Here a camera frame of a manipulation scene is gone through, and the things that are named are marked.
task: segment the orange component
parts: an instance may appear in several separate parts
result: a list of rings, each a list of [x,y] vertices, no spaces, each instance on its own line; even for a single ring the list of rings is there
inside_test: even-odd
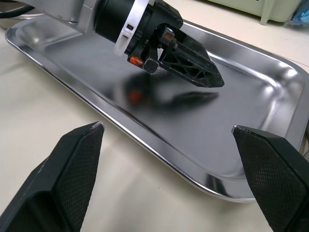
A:
[[[131,91],[129,93],[129,100],[132,104],[138,104],[142,100],[142,95],[139,91]]]
[[[143,64],[143,61],[139,57],[136,57],[136,56],[131,56],[130,62],[136,66],[140,66]]]

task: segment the white countertop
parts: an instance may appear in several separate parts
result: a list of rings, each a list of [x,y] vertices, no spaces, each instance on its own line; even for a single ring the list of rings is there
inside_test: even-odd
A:
[[[168,0],[183,18],[293,61],[309,72],[309,33],[195,0]],[[106,126],[82,231],[270,232],[256,203],[216,199],[167,166],[34,65],[0,31],[0,213],[70,130]]]

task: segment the metal tray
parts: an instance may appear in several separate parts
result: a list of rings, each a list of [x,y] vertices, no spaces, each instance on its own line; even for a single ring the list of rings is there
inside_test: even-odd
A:
[[[253,201],[231,129],[266,130],[299,149],[309,118],[309,75],[217,32],[191,23],[182,30],[205,45],[223,88],[195,87],[166,72],[149,76],[125,56],[116,57],[113,43],[46,16],[14,25],[6,37],[195,186],[229,201]],[[137,103],[141,92],[144,100]],[[201,92],[218,97],[205,101]]]

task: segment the textured gripper pad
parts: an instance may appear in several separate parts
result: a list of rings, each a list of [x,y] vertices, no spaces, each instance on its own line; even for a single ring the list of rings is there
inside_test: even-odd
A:
[[[56,183],[55,195],[72,231],[82,227],[95,184],[101,148],[100,131],[83,137]]]
[[[62,136],[1,215],[0,232],[79,232],[96,180],[103,133],[103,124],[97,122]]]
[[[263,136],[242,127],[234,128],[233,135],[248,184],[269,225],[274,232],[296,231],[293,223],[308,197],[307,187]],[[304,229],[308,217],[303,219]]]

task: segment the tray rim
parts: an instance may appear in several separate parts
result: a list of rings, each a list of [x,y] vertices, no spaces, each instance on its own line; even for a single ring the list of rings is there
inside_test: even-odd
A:
[[[172,168],[174,171],[178,172],[178,174],[180,174],[181,177],[183,177],[184,179],[186,179],[187,181],[189,181],[189,183],[193,184],[195,187],[198,187],[199,189],[205,191],[206,193],[213,195],[215,197],[227,200],[227,201],[231,201],[231,202],[238,202],[238,203],[244,203],[244,202],[254,202],[254,196],[252,195],[251,191],[248,192],[248,197],[235,197],[235,196],[231,196],[231,195],[224,195],[222,193],[217,192],[215,189],[210,189],[209,187],[205,186],[205,184],[201,184],[200,181],[195,180],[194,177],[192,177],[192,175],[184,172],[181,167],[179,165],[175,165],[173,164],[170,160],[168,160],[168,158],[162,156],[158,151],[156,151],[154,148],[152,148],[150,145],[148,145],[146,142],[144,142],[140,137],[138,137],[136,134],[134,134],[133,132],[131,132],[130,128],[124,127],[122,126],[123,122],[120,123],[119,121],[117,121],[114,117],[112,117],[110,114],[108,114],[105,110],[103,111],[101,107],[97,106],[97,102],[99,101],[101,103],[101,105],[104,105],[104,107],[107,107],[107,105],[109,105],[109,107],[113,107],[114,110],[120,111],[119,108],[117,108],[117,106],[112,105],[110,102],[107,101],[107,99],[104,99],[100,96],[98,96],[96,93],[94,93],[91,89],[87,88],[86,86],[82,85],[81,83],[78,83],[76,86],[72,87],[70,86],[70,84],[68,84],[68,82],[66,81],[66,79],[75,79],[74,77],[70,76],[69,73],[67,73],[64,70],[61,70],[61,68],[59,66],[57,66],[56,63],[54,63],[53,61],[51,61],[48,57],[45,57],[43,55],[41,55],[40,53],[36,52],[36,50],[34,50],[33,48],[31,48],[28,44],[26,44],[23,40],[21,40],[20,38],[18,38],[18,36],[16,35],[16,31],[19,28],[22,28],[23,26],[33,22],[33,21],[37,21],[37,20],[42,20],[42,19],[46,19],[46,20],[53,20],[50,17],[47,16],[40,16],[38,18],[35,19],[30,19],[30,20],[25,20],[22,22],[19,22],[16,25],[13,25],[11,28],[9,28],[6,31],[5,34],[5,38],[8,41],[8,43],[10,45],[12,45],[14,48],[16,48],[18,51],[20,51],[22,54],[24,54],[26,57],[28,57],[30,60],[32,60],[35,64],[37,64],[39,67],[41,67],[43,70],[45,70],[47,73],[49,73],[52,77],[54,77],[57,81],[59,81],[60,83],[62,83],[66,88],[68,88],[71,92],[73,92],[75,95],[77,95],[80,99],[82,99],[84,102],[86,102],[88,105],[90,105],[91,107],[93,107],[96,111],[98,111],[101,115],[103,115],[105,118],[107,118],[109,121],[111,121],[115,126],[117,126],[119,129],[121,129],[123,132],[125,132],[128,136],[130,136],[131,138],[133,138],[136,142],[138,142],[140,145],[142,145],[145,149],[147,149],[148,151],[150,151],[153,155],[155,155],[157,158],[159,158],[161,161],[163,161],[166,165],[168,165],[170,168]],[[299,111],[298,107],[299,105],[304,105],[304,97],[303,95],[309,96],[309,84],[308,84],[308,80],[309,80],[309,74],[303,70],[301,67],[299,67],[298,65],[290,62],[289,60],[279,57],[275,54],[272,54],[270,52],[264,51],[260,48],[257,48],[253,45],[247,44],[245,42],[242,41],[238,41],[234,38],[231,38],[229,36],[223,35],[221,33],[215,32],[213,30],[201,27],[197,24],[185,21],[184,22],[186,25],[190,26],[190,27],[194,27],[198,30],[204,31],[206,33],[210,33],[214,36],[220,37],[221,39],[230,41],[232,43],[235,43],[237,45],[249,48],[255,52],[261,53],[263,55],[266,55],[270,58],[275,58],[277,60],[280,60],[284,63],[286,63],[287,65],[291,66],[292,68],[294,68],[298,73],[300,73],[302,76],[304,76],[304,80],[305,80],[305,86],[304,86],[304,90],[301,94],[300,97],[300,101],[296,107],[295,110],[295,115],[293,116],[292,120],[291,120],[291,124],[293,123],[293,121],[295,120],[301,120],[301,118],[305,121],[306,119],[306,124],[309,118],[309,110],[306,111],[305,115],[296,115],[296,113]],[[144,132],[148,132],[151,133],[150,131],[148,131],[143,125],[137,123],[133,118],[128,117],[127,115],[125,115],[122,111],[120,111],[121,114],[123,114],[127,120],[129,119],[129,121],[133,121],[135,122],[135,124],[137,124],[137,126],[139,126],[139,130],[144,130]],[[289,140],[290,137],[293,137],[293,130],[290,130],[291,127],[289,127],[289,130],[287,131],[287,134],[285,136],[286,139]],[[306,127],[303,128],[302,131],[302,135],[305,132]],[[299,139],[299,143],[294,143],[293,145],[299,149],[300,145],[301,145],[301,140]],[[161,140],[160,145],[162,145],[165,149],[171,151],[172,153],[178,153],[178,155],[182,155],[182,153],[180,153],[179,151],[177,151],[175,148],[173,148],[171,145],[167,144],[165,141]],[[182,161],[190,161],[187,158],[182,159]],[[219,179],[222,184],[225,186],[226,184],[230,184],[231,182],[231,178],[227,178],[224,176],[219,176],[219,175],[215,175],[212,174],[210,172],[206,172],[203,170],[203,174],[205,175],[209,175],[212,176],[216,179]],[[232,181],[234,181],[234,183],[238,183],[240,184],[240,182],[242,182],[243,184],[247,185],[247,181],[246,180],[236,180],[236,179],[232,179]]]

